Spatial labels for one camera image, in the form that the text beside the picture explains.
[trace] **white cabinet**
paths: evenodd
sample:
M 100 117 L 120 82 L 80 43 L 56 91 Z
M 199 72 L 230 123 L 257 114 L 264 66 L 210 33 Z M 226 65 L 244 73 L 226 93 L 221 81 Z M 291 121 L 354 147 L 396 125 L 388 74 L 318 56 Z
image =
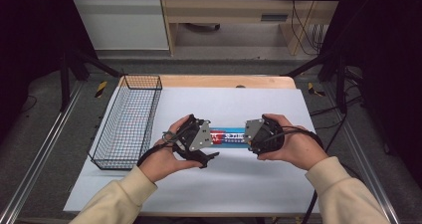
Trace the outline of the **white cabinet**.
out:
M 74 0 L 96 50 L 168 50 L 160 0 Z

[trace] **person's right hand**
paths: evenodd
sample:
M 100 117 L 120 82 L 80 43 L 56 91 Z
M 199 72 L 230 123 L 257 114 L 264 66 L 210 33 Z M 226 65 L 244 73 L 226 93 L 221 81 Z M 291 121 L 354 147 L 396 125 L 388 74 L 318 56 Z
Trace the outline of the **person's right hand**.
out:
M 284 115 L 265 113 L 264 116 L 273 119 L 279 123 L 284 131 L 293 126 Z M 281 160 L 294 166 L 310 170 L 318 162 L 328 158 L 328 155 L 310 136 L 303 133 L 290 133 L 285 135 L 285 143 L 277 151 L 262 153 L 258 156 L 259 160 Z

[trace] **person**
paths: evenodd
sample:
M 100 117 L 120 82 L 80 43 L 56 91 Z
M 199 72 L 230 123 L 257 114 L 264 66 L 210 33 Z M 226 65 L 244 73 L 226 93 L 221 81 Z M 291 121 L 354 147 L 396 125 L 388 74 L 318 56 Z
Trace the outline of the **person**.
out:
M 280 126 L 293 126 L 281 114 L 266 113 L 265 116 Z M 188 117 L 172 124 L 170 133 L 176 133 Z M 258 159 L 286 161 L 306 170 L 306 177 L 318 195 L 323 223 L 389 223 L 366 186 L 352 178 L 337 157 L 328 157 L 308 135 L 287 134 L 282 148 L 262 153 Z M 171 147 L 159 149 L 122 180 L 112 181 L 100 190 L 71 223 L 133 223 L 142 203 L 157 189 L 155 182 L 176 171 L 201 165 L 197 161 L 176 159 Z

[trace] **metal mesh basket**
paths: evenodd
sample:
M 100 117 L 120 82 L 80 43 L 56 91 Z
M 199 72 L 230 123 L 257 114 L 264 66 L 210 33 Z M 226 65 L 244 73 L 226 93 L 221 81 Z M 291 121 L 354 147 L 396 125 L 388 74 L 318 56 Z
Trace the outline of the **metal mesh basket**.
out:
M 124 76 L 99 130 L 92 162 L 99 169 L 129 170 L 149 150 L 161 95 L 159 76 Z

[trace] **sleeve cuff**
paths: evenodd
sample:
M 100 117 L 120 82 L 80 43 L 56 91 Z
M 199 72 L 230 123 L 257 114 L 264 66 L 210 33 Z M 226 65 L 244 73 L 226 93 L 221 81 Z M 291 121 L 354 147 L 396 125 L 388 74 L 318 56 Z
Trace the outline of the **sleeve cuff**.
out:
M 332 185 L 349 178 L 350 175 L 341 166 L 338 158 L 333 156 L 314 165 L 307 172 L 306 177 L 313 185 L 316 193 L 322 195 Z
M 134 166 L 120 181 L 120 185 L 137 206 L 140 206 L 157 189 L 157 186 L 137 166 Z

